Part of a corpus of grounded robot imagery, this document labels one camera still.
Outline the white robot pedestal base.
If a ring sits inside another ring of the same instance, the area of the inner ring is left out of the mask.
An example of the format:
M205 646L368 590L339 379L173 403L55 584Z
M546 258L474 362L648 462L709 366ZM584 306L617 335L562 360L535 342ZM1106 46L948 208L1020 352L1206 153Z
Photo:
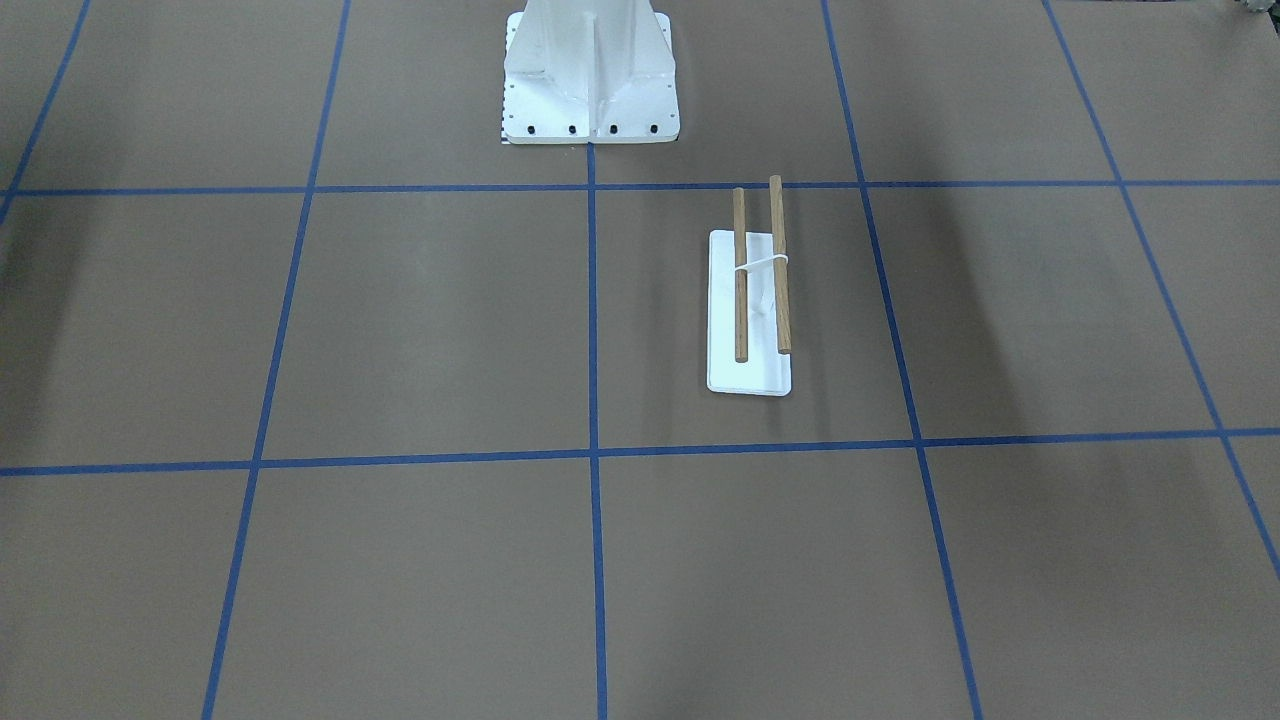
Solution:
M500 137L668 143L681 135L672 24L649 1L529 1L506 19Z

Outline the white towel rack with dowels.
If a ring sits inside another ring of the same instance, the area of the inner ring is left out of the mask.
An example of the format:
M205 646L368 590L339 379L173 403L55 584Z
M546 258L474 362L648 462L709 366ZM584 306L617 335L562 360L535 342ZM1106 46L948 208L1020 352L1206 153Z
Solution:
M708 236L707 388L721 395L785 397L794 352L785 183L768 181L771 229L751 232L746 191L731 191L728 229Z

